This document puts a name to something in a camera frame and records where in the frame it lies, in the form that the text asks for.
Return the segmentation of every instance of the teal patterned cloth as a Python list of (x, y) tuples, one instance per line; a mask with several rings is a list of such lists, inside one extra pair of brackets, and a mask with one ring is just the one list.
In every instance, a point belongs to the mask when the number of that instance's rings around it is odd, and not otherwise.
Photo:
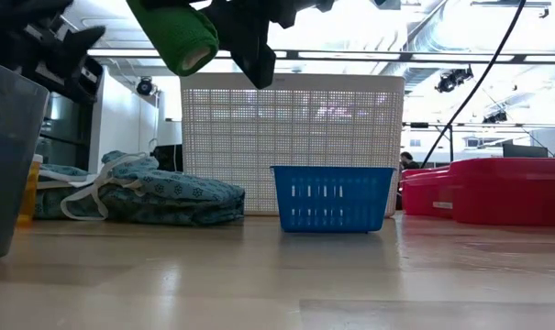
[[(70, 213), (73, 218), (95, 217), (91, 220), (101, 220), (101, 217), (132, 223), (180, 226), (212, 225), (243, 218), (245, 192), (242, 188), (218, 180), (157, 170), (159, 162), (154, 158), (133, 159), (128, 156), (132, 155), (120, 151), (103, 156), (102, 162), (107, 169), (107, 173), (102, 173), (107, 180), (104, 185), (96, 179), (95, 186), (39, 189), (35, 218), (66, 219)], [(129, 161), (118, 164), (123, 158)], [(72, 167), (42, 165), (40, 182), (48, 179), (48, 172), (57, 176), (79, 177), (80, 181), (88, 175)], [(92, 187), (99, 201), (91, 195), (78, 201), (63, 201), (74, 194), (84, 194), (83, 189), (92, 190)], [(100, 212), (100, 203), (107, 208), (105, 212)]]

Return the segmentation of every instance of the white strap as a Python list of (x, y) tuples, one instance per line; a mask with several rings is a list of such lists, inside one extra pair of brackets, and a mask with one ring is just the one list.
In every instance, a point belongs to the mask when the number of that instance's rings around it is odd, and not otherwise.
[(85, 181), (39, 181), (37, 190), (58, 188), (82, 188), (94, 183), (97, 174), (88, 174)]
[[(71, 196), (65, 197), (61, 201), (61, 211), (69, 218), (75, 219), (75, 220), (101, 221), (101, 220), (107, 219), (108, 208), (105, 207), (102, 201), (100, 201), (100, 197), (98, 194), (100, 187), (110, 182), (117, 183), (117, 180), (110, 175), (112, 169), (114, 169), (116, 166), (123, 163), (135, 161), (135, 160), (141, 160), (144, 158), (147, 158), (147, 154), (145, 152), (140, 152), (135, 154), (127, 154), (118, 159), (114, 159), (112, 161), (107, 162), (102, 168), (102, 170), (100, 171), (99, 175), (95, 178), (94, 184), (81, 189), (79, 192), (76, 192)], [(133, 188), (135, 187), (138, 188), (139, 186), (135, 183), (133, 185)], [(69, 212), (69, 209), (67, 208), (68, 202), (75, 202), (75, 201), (82, 200), (83, 198), (87, 197), (90, 194), (92, 195), (92, 198), (94, 199), (94, 202), (97, 205), (97, 211), (100, 213), (101, 216), (77, 216)]]
[(39, 170), (39, 176), (60, 182), (84, 182), (87, 180), (87, 175), (72, 176), (54, 172), (52, 170)]

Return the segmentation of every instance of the red plastic bin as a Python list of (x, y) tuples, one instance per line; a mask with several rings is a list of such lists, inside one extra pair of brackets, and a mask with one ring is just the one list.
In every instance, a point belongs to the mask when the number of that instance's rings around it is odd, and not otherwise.
[(402, 172), (402, 206), (406, 215), (452, 218), (450, 166)]
[(555, 226), (555, 159), (456, 161), (449, 177), (460, 223)]

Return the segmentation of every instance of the white lattice panel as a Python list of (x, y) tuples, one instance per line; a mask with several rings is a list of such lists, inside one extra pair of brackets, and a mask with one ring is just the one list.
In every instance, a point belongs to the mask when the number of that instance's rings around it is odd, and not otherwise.
[[(246, 190), (250, 214), (276, 213), (272, 165), (397, 168), (404, 79), (277, 74), (258, 91), (241, 73), (182, 78), (185, 172)], [(387, 215), (395, 209), (397, 176)]]

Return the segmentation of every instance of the green tape roll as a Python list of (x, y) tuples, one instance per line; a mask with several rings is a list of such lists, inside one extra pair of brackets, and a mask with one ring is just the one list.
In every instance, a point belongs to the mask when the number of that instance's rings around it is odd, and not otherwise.
[(148, 11), (140, 0), (127, 0), (167, 68), (179, 76), (198, 72), (218, 52), (216, 28), (190, 6)]

